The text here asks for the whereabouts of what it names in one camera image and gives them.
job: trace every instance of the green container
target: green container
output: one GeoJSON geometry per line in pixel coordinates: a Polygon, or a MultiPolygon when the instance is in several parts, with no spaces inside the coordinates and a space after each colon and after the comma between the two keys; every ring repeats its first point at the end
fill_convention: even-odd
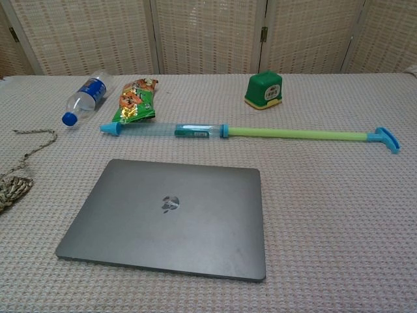
{"type": "Polygon", "coordinates": [[[245,102],[258,110],[275,106],[282,102],[282,77],[266,71],[251,76],[245,102]]]}

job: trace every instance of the rope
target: rope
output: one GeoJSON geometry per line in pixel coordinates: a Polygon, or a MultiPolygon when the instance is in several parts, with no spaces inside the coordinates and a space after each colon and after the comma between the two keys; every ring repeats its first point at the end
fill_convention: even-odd
{"type": "Polygon", "coordinates": [[[38,134],[48,132],[52,135],[52,139],[47,143],[40,145],[33,149],[31,152],[26,153],[23,158],[19,161],[19,164],[11,168],[4,174],[0,174],[0,213],[4,211],[6,207],[13,205],[15,201],[20,199],[28,192],[33,186],[33,180],[25,177],[10,176],[14,171],[22,170],[27,167],[26,160],[36,153],[37,151],[54,143],[58,135],[52,129],[34,129],[34,130],[13,130],[15,134],[38,134]]]}

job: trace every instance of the green snack package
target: green snack package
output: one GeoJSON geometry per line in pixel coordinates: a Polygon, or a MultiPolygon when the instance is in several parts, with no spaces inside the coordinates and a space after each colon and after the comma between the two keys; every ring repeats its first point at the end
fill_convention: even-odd
{"type": "Polygon", "coordinates": [[[125,85],[112,121],[126,124],[155,117],[153,98],[157,83],[158,80],[144,78],[125,85]]]}

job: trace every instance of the gray laptop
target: gray laptop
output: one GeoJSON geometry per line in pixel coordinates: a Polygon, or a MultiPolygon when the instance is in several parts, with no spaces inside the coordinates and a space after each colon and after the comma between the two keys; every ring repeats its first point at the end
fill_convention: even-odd
{"type": "Polygon", "coordinates": [[[259,171],[111,160],[55,253],[260,281],[265,251],[259,171]]]}

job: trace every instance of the green foam handle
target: green foam handle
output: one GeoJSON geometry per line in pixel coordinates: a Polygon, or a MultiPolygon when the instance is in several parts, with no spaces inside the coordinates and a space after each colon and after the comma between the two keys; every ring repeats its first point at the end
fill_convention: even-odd
{"type": "Polygon", "coordinates": [[[302,138],[316,140],[367,141],[366,132],[328,132],[325,130],[293,130],[280,128],[229,127],[230,136],[302,138]]]}

